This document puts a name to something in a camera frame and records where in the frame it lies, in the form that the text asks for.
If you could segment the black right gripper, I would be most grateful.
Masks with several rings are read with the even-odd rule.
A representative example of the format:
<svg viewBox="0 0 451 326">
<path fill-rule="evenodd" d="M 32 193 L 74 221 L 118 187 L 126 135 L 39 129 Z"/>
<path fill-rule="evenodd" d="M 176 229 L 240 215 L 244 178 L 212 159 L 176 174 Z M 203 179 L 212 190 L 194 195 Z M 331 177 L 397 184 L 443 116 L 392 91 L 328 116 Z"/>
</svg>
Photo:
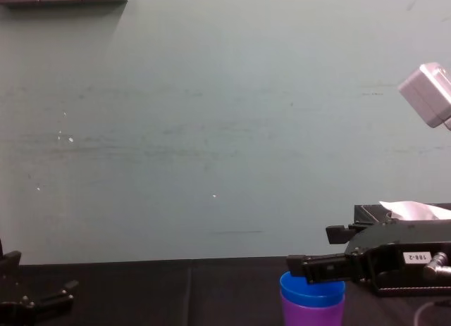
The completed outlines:
<svg viewBox="0 0 451 326">
<path fill-rule="evenodd" d="M 308 284 L 337 281 L 449 281 L 450 223 L 383 222 L 331 225 L 331 245 L 345 254 L 289 255 L 288 270 Z"/>
</svg>

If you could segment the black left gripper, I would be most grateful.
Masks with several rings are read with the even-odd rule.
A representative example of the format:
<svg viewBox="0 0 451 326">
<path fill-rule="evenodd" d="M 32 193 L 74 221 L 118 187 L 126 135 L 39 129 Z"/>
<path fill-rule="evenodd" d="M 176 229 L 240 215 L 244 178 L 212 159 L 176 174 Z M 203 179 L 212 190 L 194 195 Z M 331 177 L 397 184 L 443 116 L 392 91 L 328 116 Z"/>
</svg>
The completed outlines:
<svg viewBox="0 0 451 326">
<path fill-rule="evenodd" d="M 18 268 L 22 253 L 11 251 L 1 254 L 1 300 L 7 301 L 15 296 Z M 79 287 L 77 280 L 65 283 L 54 293 L 37 296 L 22 293 L 21 303 L 1 303 L 1 325 L 34 325 L 35 313 L 61 312 L 72 308 L 75 291 Z"/>
</svg>

